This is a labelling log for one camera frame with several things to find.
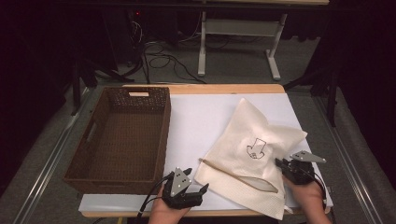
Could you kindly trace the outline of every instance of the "human hand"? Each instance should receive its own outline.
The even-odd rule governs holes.
[[[163,186],[157,197],[163,196]],[[163,199],[156,199],[151,207],[148,224],[177,224],[184,215],[190,211],[190,208],[174,209],[168,207]]]
[[[307,223],[331,223],[326,217],[322,207],[322,191],[316,182],[306,185],[295,185],[285,176],[283,181],[291,189],[295,201],[302,207],[307,218]]]

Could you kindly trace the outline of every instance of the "cream fabric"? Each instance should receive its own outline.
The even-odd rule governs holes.
[[[241,99],[194,178],[225,198],[282,219],[285,190],[275,158],[283,159],[305,137],[302,130],[269,124],[260,110]]]

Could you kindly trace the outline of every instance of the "white metal frame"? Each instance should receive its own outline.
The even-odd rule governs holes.
[[[213,35],[254,35],[272,36],[274,38],[271,49],[265,51],[274,80],[280,80],[280,74],[275,61],[275,52],[280,36],[285,26],[287,14],[282,14],[280,21],[239,21],[239,20],[208,20],[206,12],[202,12],[201,47],[198,60],[198,76],[205,76],[206,64],[206,34]]]

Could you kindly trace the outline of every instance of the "brown basket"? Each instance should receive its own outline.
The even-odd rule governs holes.
[[[170,113],[168,88],[104,88],[64,181],[81,193],[148,194],[163,177]]]

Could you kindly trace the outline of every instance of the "basket handle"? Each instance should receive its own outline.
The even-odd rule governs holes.
[[[128,91],[129,96],[134,97],[134,96],[143,96],[143,97],[149,97],[149,92],[148,91]]]

